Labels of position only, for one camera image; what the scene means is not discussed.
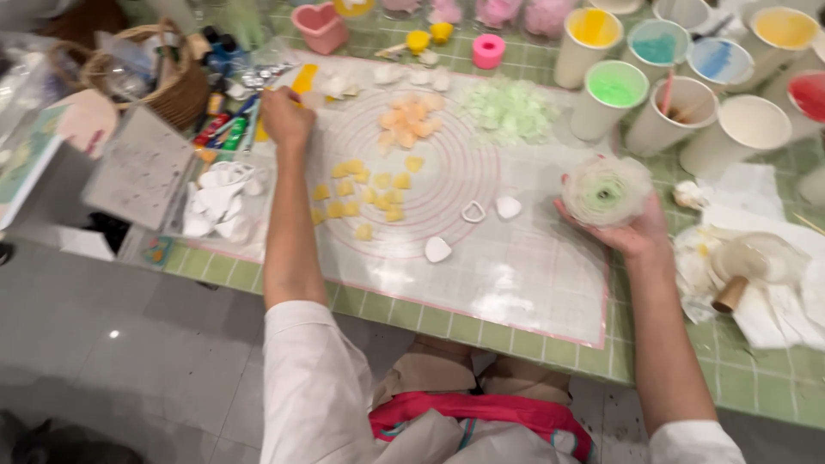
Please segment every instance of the pink silicone mold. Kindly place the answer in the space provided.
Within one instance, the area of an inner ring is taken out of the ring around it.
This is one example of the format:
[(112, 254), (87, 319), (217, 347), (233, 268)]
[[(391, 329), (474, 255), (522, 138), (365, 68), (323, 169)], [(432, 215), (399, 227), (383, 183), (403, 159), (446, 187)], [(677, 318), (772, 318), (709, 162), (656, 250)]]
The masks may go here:
[(297, 7), (291, 18), (304, 42), (320, 54), (331, 54), (350, 38), (350, 31), (332, 2)]

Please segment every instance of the white cookie cutter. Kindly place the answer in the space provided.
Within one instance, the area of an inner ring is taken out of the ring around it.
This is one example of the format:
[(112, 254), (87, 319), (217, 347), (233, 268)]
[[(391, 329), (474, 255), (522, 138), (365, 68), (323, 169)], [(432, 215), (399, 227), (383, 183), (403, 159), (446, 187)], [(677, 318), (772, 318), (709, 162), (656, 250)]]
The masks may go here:
[[(481, 213), (479, 217), (469, 217), (467, 215), (467, 213), (469, 213), (474, 206), (478, 208), (478, 212)], [(479, 205), (479, 203), (475, 200), (472, 200), (470, 203), (467, 204), (467, 206), (464, 207), (463, 210), (461, 210), (461, 218), (466, 220), (470, 224), (478, 224), (479, 222), (483, 221), (485, 217), (487, 217), (487, 212), (484, 211), (484, 208), (482, 208), (481, 205)]]

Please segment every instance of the green wax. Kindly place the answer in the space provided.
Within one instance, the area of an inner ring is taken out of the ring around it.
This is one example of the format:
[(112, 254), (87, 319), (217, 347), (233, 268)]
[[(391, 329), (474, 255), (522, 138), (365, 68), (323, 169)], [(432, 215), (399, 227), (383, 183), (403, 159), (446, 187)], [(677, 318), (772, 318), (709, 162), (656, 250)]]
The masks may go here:
[(639, 96), (633, 93), (625, 83), (610, 76), (590, 79), (587, 88), (597, 100), (614, 107), (628, 107), (639, 99)]

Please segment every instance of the cardboard tube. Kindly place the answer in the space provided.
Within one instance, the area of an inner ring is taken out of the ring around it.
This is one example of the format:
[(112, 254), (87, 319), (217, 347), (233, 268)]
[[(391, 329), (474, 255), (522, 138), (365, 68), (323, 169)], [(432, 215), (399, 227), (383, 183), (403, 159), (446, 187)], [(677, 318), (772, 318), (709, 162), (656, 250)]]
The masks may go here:
[(742, 299), (742, 294), (747, 288), (747, 279), (742, 276), (736, 276), (730, 279), (728, 285), (724, 286), (722, 291), (716, 295), (711, 306), (720, 313), (732, 313), (739, 306), (739, 301)]

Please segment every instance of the floor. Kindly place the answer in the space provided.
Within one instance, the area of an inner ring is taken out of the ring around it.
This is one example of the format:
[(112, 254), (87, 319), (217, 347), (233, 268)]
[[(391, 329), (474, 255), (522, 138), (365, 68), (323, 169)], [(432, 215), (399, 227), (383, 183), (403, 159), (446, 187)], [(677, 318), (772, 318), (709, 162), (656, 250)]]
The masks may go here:
[[(0, 267), (0, 409), (87, 426), (148, 462), (257, 464), (262, 316), (259, 296), (22, 244)], [(378, 373), (413, 336), (338, 322)], [(583, 378), (571, 390), (603, 462), (645, 461), (635, 391)], [(751, 464), (825, 455), (825, 432), (720, 414)]]

